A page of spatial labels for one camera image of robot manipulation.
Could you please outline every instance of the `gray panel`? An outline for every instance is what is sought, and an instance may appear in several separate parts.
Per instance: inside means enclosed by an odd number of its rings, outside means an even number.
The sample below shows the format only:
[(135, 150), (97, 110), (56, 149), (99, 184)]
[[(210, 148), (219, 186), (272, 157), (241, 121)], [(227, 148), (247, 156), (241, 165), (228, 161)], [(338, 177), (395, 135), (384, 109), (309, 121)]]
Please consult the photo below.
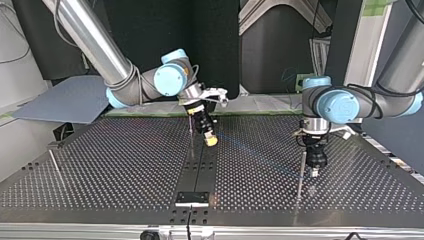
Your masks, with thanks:
[(14, 118), (92, 123), (106, 109), (106, 86), (99, 76), (71, 77), (13, 113)]
[(414, 170), (424, 174), (424, 108), (401, 118), (364, 119), (363, 130)]
[(197, 171), (183, 169), (198, 162), (201, 146), (191, 150), (185, 118), (103, 119), (55, 151), (60, 171), (37, 161), (5, 181), (0, 220), (185, 223), (173, 202), (194, 189)]
[(221, 117), (221, 141), (204, 149), (197, 191), (210, 191), (210, 225), (424, 227), (424, 186), (359, 137), (332, 136), (329, 166), (306, 177), (298, 116)]

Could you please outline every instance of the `green tape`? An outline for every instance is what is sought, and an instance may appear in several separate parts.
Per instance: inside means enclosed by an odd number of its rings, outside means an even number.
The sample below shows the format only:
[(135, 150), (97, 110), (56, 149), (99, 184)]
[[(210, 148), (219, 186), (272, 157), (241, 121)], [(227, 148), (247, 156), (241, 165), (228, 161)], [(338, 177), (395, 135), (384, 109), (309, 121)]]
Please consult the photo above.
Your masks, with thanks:
[(366, 0), (362, 16), (383, 16), (384, 9), (392, 2), (392, 0)]
[(13, 114), (13, 112), (4, 113), (4, 114), (0, 115), (0, 119), (11, 118), (12, 114)]

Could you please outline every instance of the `metal rod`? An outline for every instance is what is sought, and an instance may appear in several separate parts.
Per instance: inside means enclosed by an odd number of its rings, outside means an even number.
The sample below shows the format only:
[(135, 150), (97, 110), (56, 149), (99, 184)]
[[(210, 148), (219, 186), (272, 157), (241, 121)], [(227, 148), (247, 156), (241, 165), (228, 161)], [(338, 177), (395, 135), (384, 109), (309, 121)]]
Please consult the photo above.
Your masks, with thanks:
[(302, 186), (303, 178), (305, 176), (305, 166), (306, 166), (306, 151), (302, 152), (302, 159), (300, 162), (300, 177), (299, 177), (299, 187), (297, 189), (297, 200), (302, 198)]
[[(43, 0), (54, 14), (58, 0)], [(116, 84), (131, 74), (124, 57), (86, 0), (60, 0), (58, 19), (108, 84)]]
[(49, 154), (50, 154), (50, 157), (51, 157), (51, 159), (53, 161), (54, 168), (56, 169), (56, 171), (60, 171), (59, 165), (57, 165), (56, 158), (54, 156), (54, 153), (53, 153), (53, 150), (52, 149), (49, 149)]

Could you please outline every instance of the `white wall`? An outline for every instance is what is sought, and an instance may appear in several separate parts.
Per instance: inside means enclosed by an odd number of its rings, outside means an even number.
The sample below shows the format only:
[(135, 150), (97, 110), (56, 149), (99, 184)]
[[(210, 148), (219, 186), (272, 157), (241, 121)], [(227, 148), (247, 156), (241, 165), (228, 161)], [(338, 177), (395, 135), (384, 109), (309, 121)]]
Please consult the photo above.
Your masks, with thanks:
[[(10, 0), (0, 1), (11, 5)], [(1, 8), (15, 26), (19, 26), (16, 16)], [(0, 62), (21, 56), (28, 46), (7, 24), (0, 14)], [(47, 144), (54, 140), (52, 130), (58, 123), (18, 120), (4, 115), (47, 88), (31, 54), (16, 62), (0, 64), (0, 181), (43, 154)]]
[[(0, 0), (11, 5), (11, 0)], [(3, 12), (19, 26), (16, 16), (5, 10)], [(0, 62), (14, 59), (25, 53), (27, 43), (14, 32), (0, 14)], [(0, 64), (0, 108), (12, 105), (24, 99), (39, 95), (47, 90), (32, 54), (24, 59)]]

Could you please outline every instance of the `cable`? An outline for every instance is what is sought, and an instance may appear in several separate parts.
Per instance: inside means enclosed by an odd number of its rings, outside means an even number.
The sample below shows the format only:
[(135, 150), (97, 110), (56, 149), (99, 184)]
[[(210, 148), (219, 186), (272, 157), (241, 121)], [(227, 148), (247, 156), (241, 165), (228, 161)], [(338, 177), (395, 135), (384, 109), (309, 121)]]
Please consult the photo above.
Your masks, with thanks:
[(350, 233), (345, 240), (351, 240), (353, 239), (353, 237), (357, 237), (358, 240), (367, 240), (366, 238), (362, 238), (361, 236), (359, 236), (359, 234), (356, 232)]
[[(13, 9), (12, 6), (10, 6), (10, 5), (8, 5), (4, 2), (0, 2), (0, 7), (2, 7), (2, 6), (9, 9), (16, 16), (16, 11), (15, 11), (15, 9)], [(13, 22), (9, 19), (9, 17), (1, 9), (0, 9), (0, 13), (6, 19), (6, 21), (10, 24), (10, 26), (12, 26), (12, 28), (13, 28), (12, 30), (14, 30), (19, 35), (19, 37), (22, 38), (22, 40), (24, 40), (26, 42), (26, 44), (28, 46), (25, 53), (22, 54), (21, 56), (14, 58), (14, 59), (10, 59), (10, 60), (0, 61), (0, 64), (6, 64), (6, 63), (19, 61), (19, 60), (25, 58), (26, 56), (28, 56), (28, 54), (31, 51), (31, 48), (29, 47), (28, 42), (26, 41), (25, 35), (19, 31), (19, 29), (15, 26), (15, 24), (13, 24)]]
[(387, 88), (383, 87), (379, 82), (377, 82), (377, 86), (382, 90), (378, 93), (383, 95), (383, 96), (387, 96), (387, 97), (412, 97), (412, 96), (415, 96), (418, 93), (424, 91), (424, 87), (422, 87), (415, 92), (398, 93), (398, 92), (393, 92), (393, 91), (388, 90)]
[(414, 5), (412, 0), (405, 0), (406, 5), (408, 5), (409, 10), (411, 10), (412, 14), (420, 21), (422, 24), (424, 24), (424, 17), (420, 14), (417, 7)]
[(95, 8), (96, 7), (96, 3), (97, 3), (97, 0), (93, 0), (93, 4), (91, 5), (91, 8)]
[(317, 63), (315, 61), (314, 38), (315, 38), (315, 22), (317, 20), (318, 8), (319, 8), (319, 5), (320, 5), (320, 2), (321, 1), (318, 0), (317, 5), (315, 7), (314, 19), (312, 20), (312, 34), (311, 34), (311, 39), (312, 39), (312, 48), (311, 48), (312, 64), (314, 65), (314, 68), (317, 71), (316, 72), (317, 75), (318, 75), (318, 66), (317, 66)]
[(73, 47), (78, 48), (78, 46), (76, 44), (74, 44), (71, 41), (69, 41), (68, 39), (66, 39), (65, 36), (60, 31), (60, 27), (59, 27), (59, 7), (60, 7), (60, 1), (61, 0), (56, 0), (55, 6), (54, 6), (54, 12), (53, 12), (54, 28), (56, 29), (56, 32), (59, 35), (59, 37), (62, 38), (62, 40), (64, 42), (66, 42), (70, 46), (73, 46)]

